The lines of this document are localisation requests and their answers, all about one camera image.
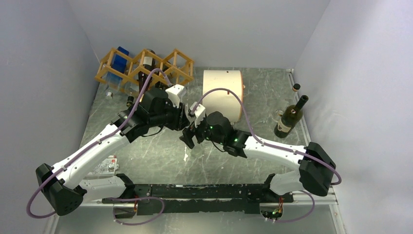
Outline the dark green labelled wine bottle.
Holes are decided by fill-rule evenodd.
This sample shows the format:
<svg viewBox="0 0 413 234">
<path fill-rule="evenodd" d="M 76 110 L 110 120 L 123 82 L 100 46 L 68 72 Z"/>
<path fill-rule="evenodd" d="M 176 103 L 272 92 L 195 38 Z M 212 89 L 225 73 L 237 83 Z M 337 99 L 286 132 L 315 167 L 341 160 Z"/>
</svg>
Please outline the dark green labelled wine bottle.
<svg viewBox="0 0 413 234">
<path fill-rule="evenodd" d="M 307 95 L 302 95 L 295 105 L 288 106 L 274 128 L 274 133 L 279 138 L 287 137 L 303 116 L 303 107 L 309 100 Z"/>
</svg>

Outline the clear glass bottle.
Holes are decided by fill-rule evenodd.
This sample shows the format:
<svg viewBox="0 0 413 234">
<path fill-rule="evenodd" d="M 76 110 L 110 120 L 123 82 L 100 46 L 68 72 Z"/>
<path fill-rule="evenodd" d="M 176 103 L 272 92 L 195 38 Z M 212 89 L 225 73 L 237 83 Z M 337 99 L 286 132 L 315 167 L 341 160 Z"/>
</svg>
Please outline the clear glass bottle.
<svg viewBox="0 0 413 234">
<path fill-rule="evenodd" d="M 275 117 L 282 117 L 283 114 L 284 114 L 284 111 L 283 111 L 283 110 L 276 110 L 276 111 L 275 111 Z"/>
</svg>

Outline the dark green bottle silver cap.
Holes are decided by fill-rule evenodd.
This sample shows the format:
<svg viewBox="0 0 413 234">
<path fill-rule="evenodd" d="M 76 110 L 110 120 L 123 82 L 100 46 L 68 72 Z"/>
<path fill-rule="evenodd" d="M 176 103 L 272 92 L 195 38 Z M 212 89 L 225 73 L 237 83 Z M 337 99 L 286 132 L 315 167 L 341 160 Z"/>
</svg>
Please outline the dark green bottle silver cap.
<svg viewBox="0 0 413 234">
<path fill-rule="evenodd" d="M 167 69 L 168 69 L 168 67 L 166 67 L 166 66 L 163 67 L 163 72 L 165 72 Z M 160 72 L 156 72 L 156 74 L 159 75 L 159 76 L 161 76 L 162 79 L 164 79 L 164 78 L 163 78 L 163 75 L 160 74 Z M 162 83 L 162 82 L 156 82 L 156 84 L 155 84 L 154 87 L 155 87 L 155 88 L 162 89 L 162 90 L 165 90 L 165 89 L 169 88 L 169 86 L 168 86 L 167 84 L 164 84 L 164 83 Z"/>
</svg>

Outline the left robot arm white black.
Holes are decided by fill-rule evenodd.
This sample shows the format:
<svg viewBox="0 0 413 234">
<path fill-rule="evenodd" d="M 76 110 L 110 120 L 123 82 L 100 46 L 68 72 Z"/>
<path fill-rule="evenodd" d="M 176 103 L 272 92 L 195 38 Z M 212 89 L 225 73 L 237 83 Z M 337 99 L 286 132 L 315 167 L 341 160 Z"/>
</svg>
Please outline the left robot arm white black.
<svg viewBox="0 0 413 234">
<path fill-rule="evenodd" d="M 36 168 L 39 188 L 54 209 L 63 216 L 73 212 L 84 201 L 118 198 L 127 203 L 135 195 L 134 183 L 124 174 L 87 180 L 86 175 L 108 156 L 128 146 L 151 128 L 180 131 L 189 125 L 185 104 L 186 89 L 174 85 L 166 90 L 151 89 L 140 102 L 122 111 L 91 141 L 62 161 Z"/>
</svg>

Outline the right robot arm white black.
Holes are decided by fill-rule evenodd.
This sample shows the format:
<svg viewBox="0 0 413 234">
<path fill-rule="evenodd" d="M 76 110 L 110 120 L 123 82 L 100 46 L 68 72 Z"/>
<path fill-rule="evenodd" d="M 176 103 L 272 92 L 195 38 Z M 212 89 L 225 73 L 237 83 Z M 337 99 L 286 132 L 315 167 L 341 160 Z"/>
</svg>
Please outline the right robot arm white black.
<svg viewBox="0 0 413 234">
<path fill-rule="evenodd" d="M 233 128 L 219 112 L 196 118 L 183 129 L 180 140 L 191 149 L 195 143 L 206 140 L 221 145 L 223 151 L 232 156 L 274 161 L 289 168 L 288 173 L 269 177 L 268 185 L 263 188 L 263 196 L 269 202 L 299 190 L 327 196 L 333 179 L 332 170 L 336 168 L 325 150 L 315 142 L 302 146 L 268 141 Z"/>
</svg>

